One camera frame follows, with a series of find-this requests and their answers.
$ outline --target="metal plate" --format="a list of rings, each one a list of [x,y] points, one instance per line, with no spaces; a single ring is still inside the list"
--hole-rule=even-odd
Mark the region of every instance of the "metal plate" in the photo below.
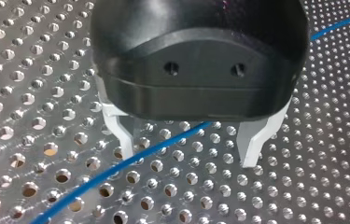
[[[305,1],[311,33],[350,0]],[[0,223],[27,223],[119,162],[91,68],[93,1],[0,1]],[[147,147],[192,126],[139,120]],[[350,24],[311,43],[282,129],[244,170],[215,123],[92,189],[52,223],[350,223]]]

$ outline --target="blue cable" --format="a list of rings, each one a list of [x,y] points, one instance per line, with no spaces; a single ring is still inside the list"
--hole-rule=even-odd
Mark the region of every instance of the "blue cable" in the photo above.
[[[325,35],[327,32],[330,32],[330,31],[332,31],[332,30],[338,29],[338,28],[340,28],[340,27],[342,27],[342,26],[345,26],[346,24],[349,24],[349,23],[350,23],[350,18],[349,18],[349,19],[346,19],[346,20],[344,20],[344,21],[339,21],[339,22],[337,22],[337,23],[335,23],[335,24],[333,24],[333,25],[327,27],[326,29],[323,29],[323,30],[317,32],[316,34],[312,35],[312,38],[311,38],[311,39],[312,39],[312,40],[316,40],[316,39],[318,39],[320,36]]]
[[[57,203],[55,203],[49,210],[45,211],[42,215],[38,216],[34,221],[32,221],[33,224],[43,224],[46,221],[49,220],[50,217],[54,217],[57,215],[62,209],[64,209],[68,204],[72,203],[76,197],[81,196],[85,192],[87,192],[89,189],[92,189],[96,187],[98,184],[105,181],[108,177],[112,176],[116,172],[119,172],[121,170],[126,169],[128,166],[132,165],[134,162],[139,161],[140,159],[143,159],[144,157],[150,156],[160,150],[163,147],[169,147],[171,145],[174,145],[178,141],[180,141],[182,138],[188,138],[192,135],[196,134],[200,129],[207,128],[212,122],[202,122],[198,124],[197,126],[189,129],[186,132],[183,132],[179,135],[176,135],[173,138],[170,138],[166,141],[163,141],[161,143],[158,143],[154,147],[149,147],[148,149],[141,151],[134,156],[130,157],[129,159],[120,162],[119,164],[111,167],[108,170],[103,171],[102,173],[98,174],[96,177],[88,181],[87,183],[79,186],[73,192],[67,194],[64,196],[61,200],[59,200]]]

